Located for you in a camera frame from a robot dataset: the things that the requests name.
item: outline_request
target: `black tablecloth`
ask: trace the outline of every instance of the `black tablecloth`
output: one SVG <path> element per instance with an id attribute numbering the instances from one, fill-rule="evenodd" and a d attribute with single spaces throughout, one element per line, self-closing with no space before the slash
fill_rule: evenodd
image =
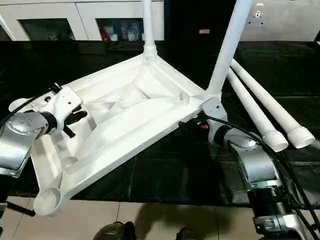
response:
<path id="1" fill-rule="evenodd" d="M 165 61 L 200 87 L 208 86 L 219 44 L 158 42 L 156 45 Z M 54 82 L 66 84 L 134 57 L 142 50 L 142 42 L 1 42 L 0 117 L 8 113 L 8 105 L 17 98 L 45 92 Z M 320 136 L 320 46 L 316 42 L 241 42 L 235 57 L 298 122 L 317 138 Z M 257 131 L 227 82 L 222 103 L 230 122 Z M 285 150 L 316 207 L 320 207 L 319 153 L 312 146 Z M 35 197 L 38 191 L 32 162 L 28 161 L 10 194 Z M 213 150 L 204 133 L 182 128 L 128 160 L 74 199 L 216 206 L 248 203 L 238 163 L 222 149 Z"/>

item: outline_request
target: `black cable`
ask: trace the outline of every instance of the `black cable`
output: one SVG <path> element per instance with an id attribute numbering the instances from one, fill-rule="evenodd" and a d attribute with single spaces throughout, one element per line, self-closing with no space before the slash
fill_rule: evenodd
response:
<path id="1" fill-rule="evenodd" d="M 9 118 L 11 118 L 13 115 L 15 115 L 19 110 L 23 109 L 25 106 L 27 106 L 29 103 L 33 102 L 35 99 L 39 98 L 41 95 L 34 96 L 30 98 L 28 101 L 22 103 L 20 106 L 18 106 L 15 110 L 10 112 L 4 119 L 0 122 L 0 127 L 2 124 L 4 124 Z"/>
<path id="2" fill-rule="evenodd" d="M 279 177 L 282 181 L 282 184 L 283 184 L 283 187 L 284 187 L 284 190 L 287 192 L 287 194 L 291 195 L 290 194 L 290 191 L 289 191 L 289 188 L 286 184 L 286 181 L 281 173 L 281 168 L 280 166 L 278 165 L 278 162 L 284 167 L 284 169 L 287 171 L 287 173 L 289 174 L 289 176 L 291 177 L 291 179 L 293 180 L 294 184 L 296 185 L 299 193 L 301 194 L 302 198 L 303 198 L 303 201 L 304 203 L 306 204 L 309 212 L 311 213 L 311 216 L 314 220 L 314 223 L 317 225 L 317 223 L 319 223 L 319 219 L 315 213 L 315 210 L 312 208 L 312 205 L 307 197 L 307 195 L 305 194 L 303 188 L 301 187 L 298 179 L 297 179 L 297 176 L 296 174 L 294 173 L 291 165 L 283 158 L 282 159 L 282 162 L 279 161 L 279 156 L 276 155 L 276 153 L 272 150 L 272 148 L 270 148 L 268 145 L 266 145 L 259 137 L 257 137 L 256 135 L 254 135 L 253 133 L 247 131 L 246 129 L 236 125 L 236 124 L 233 124 L 233 123 L 230 123 L 230 122 L 227 122 L 227 121 L 224 121 L 224 120 L 221 120 L 221 119 L 218 119 L 218 118 L 215 118 L 215 117 L 212 117 L 212 116 L 208 116 L 208 115 L 205 115 L 205 117 L 207 119 L 210 119 L 210 120 L 213 120 L 213 121 L 216 121 L 216 122 L 219 122 L 219 123 L 222 123 L 222 124 L 225 124 L 225 125 L 228 125 L 230 127 L 233 127 L 235 129 L 238 129 L 242 132 L 244 132 L 245 134 L 249 135 L 250 137 L 252 137 L 256 142 L 258 142 L 262 147 L 265 148 L 265 150 L 269 153 L 269 155 L 271 155 L 271 157 L 273 158 L 273 162 L 276 164 L 276 168 L 278 169 L 278 173 L 279 173 Z M 302 222 L 305 224 L 305 226 L 307 227 L 307 229 L 310 231 L 311 235 L 313 236 L 314 239 L 316 240 L 319 240 L 319 237 L 317 236 L 316 232 L 314 231 L 314 229 L 312 228 L 312 226 L 309 224 L 309 222 L 306 220 L 306 218 L 302 215 L 302 213 L 300 212 L 300 210 L 295 207 L 295 211 L 297 212 L 297 215 L 299 216 L 299 218 L 302 220 Z"/>

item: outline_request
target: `floor tile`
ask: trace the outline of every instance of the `floor tile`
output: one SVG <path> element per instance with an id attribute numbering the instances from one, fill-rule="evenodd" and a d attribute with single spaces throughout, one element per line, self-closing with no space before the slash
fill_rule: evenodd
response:
<path id="1" fill-rule="evenodd" d="M 138 240 L 174 240 L 182 228 L 192 228 L 206 240 L 218 240 L 211 206 L 121 202 L 118 221 L 134 222 Z"/>
<path id="2" fill-rule="evenodd" d="M 10 196 L 8 197 L 8 201 L 21 207 L 26 207 L 29 201 L 29 197 Z M 5 210 L 1 219 L 3 227 L 1 240 L 11 240 L 13 238 L 22 215 L 22 213 L 8 208 Z"/>
<path id="3" fill-rule="evenodd" d="M 58 216 L 23 215 L 13 239 L 92 240 L 100 228 L 116 221 L 118 208 L 118 202 L 70 200 Z"/>
<path id="4" fill-rule="evenodd" d="M 219 240 L 258 240 L 251 208 L 215 207 Z"/>

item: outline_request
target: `white cabinet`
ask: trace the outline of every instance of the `white cabinet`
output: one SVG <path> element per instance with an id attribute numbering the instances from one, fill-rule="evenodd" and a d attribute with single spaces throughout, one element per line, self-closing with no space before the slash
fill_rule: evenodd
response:
<path id="1" fill-rule="evenodd" d="M 0 5 L 0 24 L 14 41 L 88 40 L 75 3 Z"/>
<path id="2" fill-rule="evenodd" d="M 140 0 L 59 1 L 0 0 L 0 27 L 13 41 L 143 39 Z M 153 1 L 152 11 L 154 39 L 164 40 L 164 2 Z"/>
<path id="3" fill-rule="evenodd" d="M 102 40 L 110 31 L 118 40 L 141 40 L 141 1 L 76 3 L 89 40 Z M 164 40 L 164 2 L 152 2 L 154 39 Z"/>

